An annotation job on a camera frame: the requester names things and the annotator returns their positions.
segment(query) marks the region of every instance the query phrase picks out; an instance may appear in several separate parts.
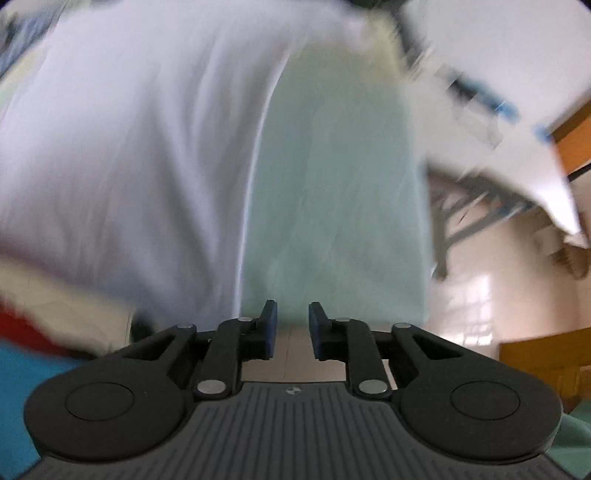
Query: red cloth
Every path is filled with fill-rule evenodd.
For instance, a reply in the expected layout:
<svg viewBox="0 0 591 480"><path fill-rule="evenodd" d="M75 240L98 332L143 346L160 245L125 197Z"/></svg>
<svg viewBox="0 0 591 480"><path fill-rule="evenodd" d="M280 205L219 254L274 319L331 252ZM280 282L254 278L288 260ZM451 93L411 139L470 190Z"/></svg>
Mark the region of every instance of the red cloth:
<svg viewBox="0 0 591 480"><path fill-rule="evenodd" d="M35 328L34 322L17 314L11 306L2 301L0 301L0 339L48 355L70 356L67 348L53 343Z"/></svg>

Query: white cloth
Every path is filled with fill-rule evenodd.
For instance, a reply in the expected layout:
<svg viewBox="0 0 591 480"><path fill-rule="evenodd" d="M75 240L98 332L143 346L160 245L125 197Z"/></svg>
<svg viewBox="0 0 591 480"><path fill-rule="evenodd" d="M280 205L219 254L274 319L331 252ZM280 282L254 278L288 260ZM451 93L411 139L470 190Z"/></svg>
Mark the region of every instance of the white cloth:
<svg viewBox="0 0 591 480"><path fill-rule="evenodd" d="M267 105L307 44L366 46L345 4L124 0L59 23L0 120L0 250L168 320L239 309Z"/></svg>

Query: teal cloth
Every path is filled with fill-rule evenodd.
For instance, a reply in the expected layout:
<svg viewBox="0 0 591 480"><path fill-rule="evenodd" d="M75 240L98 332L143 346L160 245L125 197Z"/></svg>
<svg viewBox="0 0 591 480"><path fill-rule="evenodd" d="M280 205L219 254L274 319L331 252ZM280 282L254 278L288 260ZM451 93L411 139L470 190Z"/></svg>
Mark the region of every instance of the teal cloth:
<svg viewBox="0 0 591 480"><path fill-rule="evenodd" d="M563 415L548 456L579 480L591 474L591 401Z"/></svg>
<svg viewBox="0 0 591 480"><path fill-rule="evenodd" d="M80 362L27 352L0 340L0 476L12 480L39 460L22 418L36 386Z"/></svg>
<svg viewBox="0 0 591 480"><path fill-rule="evenodd" d="M241 313L281 322L426 319L431 243L424 167L400 84L329 49L291 59L271 98L252 187Z"/></svg>

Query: ribbed rubber surface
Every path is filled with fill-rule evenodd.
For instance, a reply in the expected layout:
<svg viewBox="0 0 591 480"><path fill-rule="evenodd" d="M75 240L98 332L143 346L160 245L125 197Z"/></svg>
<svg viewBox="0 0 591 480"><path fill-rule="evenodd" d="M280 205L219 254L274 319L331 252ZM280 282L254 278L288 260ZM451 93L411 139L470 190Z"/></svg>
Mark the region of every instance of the ribbed rubber surface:
<svg viewBox="0 0 591 480"><path fill-rule="evenodd" d="M45 458L23 478L566 480L569 476L545 456L502 466L444 457L411 437L389 405L353 397L341 383L246 383L234 398L201 404L179 434L152 452L100 465Z"/></svg>

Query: round black disc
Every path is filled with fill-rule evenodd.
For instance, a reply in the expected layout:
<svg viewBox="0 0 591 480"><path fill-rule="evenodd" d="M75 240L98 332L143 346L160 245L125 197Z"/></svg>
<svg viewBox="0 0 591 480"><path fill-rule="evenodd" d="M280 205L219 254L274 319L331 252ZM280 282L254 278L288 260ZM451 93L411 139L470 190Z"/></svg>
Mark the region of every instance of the round black disc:
<svg viewBox="0 0 591 480"><path fill-rule="evenodd" d="M456 457L514 462L543 453L561 405L540 380L488 359L432 361L402 392L410 429Z"/></svg>
<svg viewBox="0 0 591 480"><path fill-rule="evenodd" d="M41 384L25 405L37 448L78 461L145 452L176 429L184 403L148 361L95 361Z"/></svg>

